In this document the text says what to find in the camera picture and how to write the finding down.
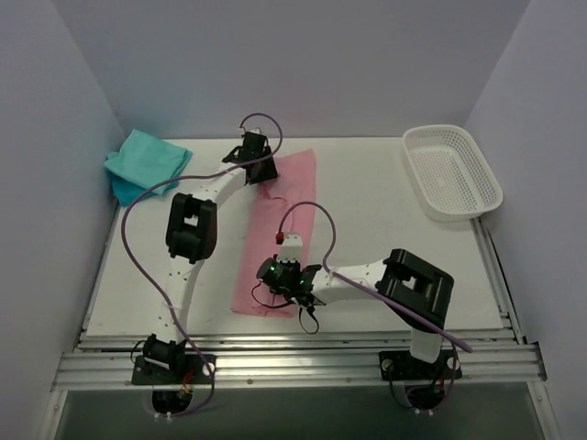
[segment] blue cloth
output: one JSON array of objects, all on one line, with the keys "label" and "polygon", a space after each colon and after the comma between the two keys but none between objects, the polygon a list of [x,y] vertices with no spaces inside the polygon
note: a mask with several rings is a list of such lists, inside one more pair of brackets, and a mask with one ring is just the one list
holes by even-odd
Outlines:
[{"label": "blue cloth", "polygon": [[[147,188],[179,176],[191,158],[192,152],[185,148],[132,130],[120,151],[106,156],[104,167],[110,173],[114,195],[127,206]],[[168,183],[147,197],[162,195],[177,185],[176,181]]]}]

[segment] basket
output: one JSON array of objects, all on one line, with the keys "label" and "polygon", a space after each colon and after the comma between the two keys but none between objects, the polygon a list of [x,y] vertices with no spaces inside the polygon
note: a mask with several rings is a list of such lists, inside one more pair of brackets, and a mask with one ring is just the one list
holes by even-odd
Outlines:
[{"label": "basket", "polygon": [[458,126],[406,131],[404,165],[420,205],[433,220],[467,220],[497,208],[504,199],[479,147]]}]

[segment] pink cloth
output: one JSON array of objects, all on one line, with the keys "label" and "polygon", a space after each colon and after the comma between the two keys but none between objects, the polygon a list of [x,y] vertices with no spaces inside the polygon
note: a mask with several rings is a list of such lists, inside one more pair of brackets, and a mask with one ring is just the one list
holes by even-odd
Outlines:
[{"label": "pink cloth", "polygon": [[[247,241],[238,271],[237,286],[232,300],[232,311],[255,316],[294,316],[294,306],[271,310],[253,300],[250,291],[259,282],[257,270],[265,259],[279,252],[275,234],[285,211],[303,200],[316,200],[316,157],[307,149],[290,156],[275,158],[279,177],[257,186],[257,197],[249,220]],[[299,206],[285,220],[283,232],[296,232],[302,237],[302,266],[305,265],[314,227],[314,206]],[[264,284],[255,289],[255,297],[268,305],[283,303],[281,295],[274,295]]]}]

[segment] purple cable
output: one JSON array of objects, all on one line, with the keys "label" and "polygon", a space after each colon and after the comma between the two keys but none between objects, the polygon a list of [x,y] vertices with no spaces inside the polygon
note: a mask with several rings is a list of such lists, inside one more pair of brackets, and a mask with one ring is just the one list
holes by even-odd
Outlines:
[{"label": "purple cable", "polygon": [[273,122],[273,124],[275,124],[275,126],[277,127],[277,130],[279,131],[279,143],[277,144],[277,147],[275,148],[275,150],[271,154],[264,156],[262,158],[255,159],[255,160],[249,160],[246,162],[239,163],[238,165],[235,165],[234,167],[229,167],[226,170],[215,172],[214,174],[209,174],[207,176],[186,175],[186,176],[174,177],[172,179],[167,179],[166,181],[160,181],[156,185],[153,185],[150,188],[147,188],[145,191],[143,191],[141,194],[139,194],[137,196],[137,198],[135,198],[135,200],[132,201],[132,203],[128,206],[127,210],[122,215],[122,221],[120,223],[120,235],[122,238],[122,245],[124,246],[125,251],[128,254],[128,257],[133,262],[133,264],[138,269],[138,271],[147,279],[148,282],[150,282],[152,284],[152,286],[157,290],[157,292],[159,292],[159,294],[161,295],[163,300],[167,303],[167,305],[169,306],[169,312],[172,316],[173,323],[177,327],[177,330],[180,332],[180,334],[183,336],[183,338],[188,342],[188,344],[190,344],[190,346],[192,346],[196,355],[204,362],[206,368],[208,369],[210,379],[212,380],[212,385],[210,387],[210,393],[203,401],[201,401],[200,403],[198,403],[197,405],[195,405],[191,408],[186,409],[183,412],[176,413],[174,416],[187,415],[190,413],[194,413],[194,412],[198,411],[199,409],[203,408],[206,404],[208,404],[212,400],[212,397],[214,396],[214,391],[215,391],[215,378],[214,378],[215,372],[210,367],[210,364],[206,360],[204,354],[200,351],[200,349],[197,347],[195,342],[192,340],[192,338],[187,334],[185,329],[180,324],[179,319],[177,317],[177,314],[175,313],[175,310],[173,309],[173,303],[172,303],[172,300],[169,297],[169,295],[159,285],[159,283],[156,282],[155,279],[149,275],[147,270],[145,268],[143,268],[143,266],[138,262],[137,257],[135,257],[135,254],[133,254],[132,250],[130,249],[130,246],[128,245],[128,238],[127,238],[128,215],[130,214],[130,211],[132,211],[132,209],[137,205],[137,203],[140,202],[147,194],[156,190],[157,188],[160,188],[163,185],[167,185],[168,183],[178,182],[178,181],[214,179],[216,177],[220,177],[220,176],[222,176],[228,172],[231,172],[233,170],[236,170],[238,168],[246,167],[246,166],[252,165],[253,163],[261,162],[263,160],[266,160],[268,158],[273,157],[275,155],[275,153],[277,153],[277,151],[279,151],[279,149],[282,147],[282,143],[283,143],[282,128],[273,117],[271,117],[267,114],[264,114],[264,113],[251,113],[250,115],[247,115],[240,122],[239,127],[243,128],[243,125],[245,124],[245,122],[247,122],[247,120],[249,120],[250,118],[252,118],[254,116],[266,117],[267,119],[271,120]]},{"label": "purple cable", "polygon": [[[455,347],[455,345],[452,345],[452,356],[453,356],[453,364],[452,364],[452,373],[450,375],[450,383],[449,383],[449,387],[447,389],[447,393],[444,396],[444,398],[438,403],[437,406],[435,406],[434,408],[431,408],[430,411],[436,411],[439,410],[440,407],[444,404],[444,402],[447,401],[447,399],[449,398],[450,394],[452,393],[452,386],[455,384],[455,379],[457,378],[457,362],[459,361],[459,357],[457,356],[457,348]],[[428,388],[429,385],[418,385],[416,387],[412,387],[410,388],[407,393],[405,394],[405,398],[407,399],[407,401],[412,405],[412,403],[410,402],[410,394],[412,394],[413,391],[416,390],[422,390],[424,388]]]},{"label": "purple cable", "polygon": [[330,257],[330,254],[332,253],[332,250],[334,249],[335,244],[337,243],[337,228],[334,224],[334,219],[332,218],[332,215],[330,215],[330,213],[326,210],[326,208],[324,206],[322,206],[321,204],[316,203],[316,202],[309,202],[309,201],[298,202],[298,203],[293,204],[292,206],[290,206],[290,208],[283,215],[282,221],[279,223],[279,231],[278,232],[282,232],[283,224],[285,223],[285,218],[289,215],[289,213],[291,211],[293,211],[296,207],[303,205],[303,204],[309,204],[309,205],[315,206],[316,208],[318,208],[320,211],[322,211],[325,214],[325,216],[328,218],[328,221],[330,222],[330,227],[332,228],[332,242],[330,243],[330,247],[328,248],[327,253],[324,254],[324,257],[322,258],[322,266],[324,266],[324,269],[326,272],[328,272],[333,277],[337,277],[337,278],[345,281],[347,284],[359,289],[360,291],[368,293],[370,296],[372,296],[380,301],[383,301],[384,303],[389,305],[392,309],[394,309],[396,312],[400,312],[402,314],[405,314],[405,315],[409,316],[410,318],[416,320],[421,325],[425,325],[427,328],[429,328],[433,332],[438,333],[439,335],[443,336],[448,341],[450,341],[452,344],[463,349],[467,353],[472,353],[473,349],[471,348],[471,346],[469,346],[469,344],[467,344],[465,341],[458,339],[457,337],[451,335],[450,333],[448,333],[444,329],[438,327],[437,325],[432,324],[426,318],[423,318],[422,316],[418,315],[417,313],[412,312],[410,309],[408,309],[407,307],[404,307],[403,305],[392,300],[391,298],[387,298],[386,296],[383,296],[380,293],[378,293],[372,289],[369,289],[368,287],[365,287],[361,284],[358,284],[357,282],[345,277],[344,275],[340,275],[339,273],[332,271],[330,269],[330,267],[328,266],[327,260],[328,260],[328,257]]}]

